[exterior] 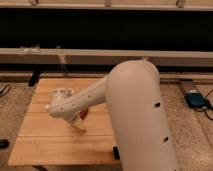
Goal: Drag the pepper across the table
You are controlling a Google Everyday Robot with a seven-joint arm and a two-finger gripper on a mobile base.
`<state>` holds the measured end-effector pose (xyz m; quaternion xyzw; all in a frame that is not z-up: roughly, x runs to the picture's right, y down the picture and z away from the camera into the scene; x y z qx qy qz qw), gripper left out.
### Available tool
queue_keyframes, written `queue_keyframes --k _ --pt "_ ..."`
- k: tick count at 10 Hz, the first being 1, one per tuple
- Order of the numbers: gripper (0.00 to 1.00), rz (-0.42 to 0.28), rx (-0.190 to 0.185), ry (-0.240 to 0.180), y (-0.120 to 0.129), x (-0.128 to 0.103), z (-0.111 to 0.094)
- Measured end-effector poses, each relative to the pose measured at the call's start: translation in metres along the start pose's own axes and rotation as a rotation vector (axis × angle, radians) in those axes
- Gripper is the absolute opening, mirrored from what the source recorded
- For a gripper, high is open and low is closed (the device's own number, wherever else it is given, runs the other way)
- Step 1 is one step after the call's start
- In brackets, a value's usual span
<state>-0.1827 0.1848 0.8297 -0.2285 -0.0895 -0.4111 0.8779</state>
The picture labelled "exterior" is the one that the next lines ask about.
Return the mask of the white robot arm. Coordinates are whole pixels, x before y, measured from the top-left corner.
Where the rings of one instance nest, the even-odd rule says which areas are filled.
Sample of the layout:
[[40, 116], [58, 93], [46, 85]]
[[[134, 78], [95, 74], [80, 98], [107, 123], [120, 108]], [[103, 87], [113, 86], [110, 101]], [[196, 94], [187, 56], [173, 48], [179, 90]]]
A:
[[154, 64], [122, 62], [76, 93], [59, 88], [46, 110], [75, 123], [81, 110], [101, 103], [108, 109], [123, 171], [179, 171]]

